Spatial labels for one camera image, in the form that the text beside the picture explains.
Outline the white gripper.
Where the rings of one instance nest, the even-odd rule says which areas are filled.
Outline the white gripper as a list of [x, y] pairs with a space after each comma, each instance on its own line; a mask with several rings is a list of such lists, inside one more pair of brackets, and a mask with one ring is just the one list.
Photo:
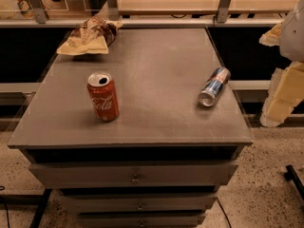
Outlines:
[[259, 38], [259, 42], [267, 47], [279, 45], [283, 57], [297, 61], [285, 69], [275, 70], [262, 107], [261, 124], [277, 127], [304, 100], [304, 0], [299, 0], [283, 24], [273, 26]]

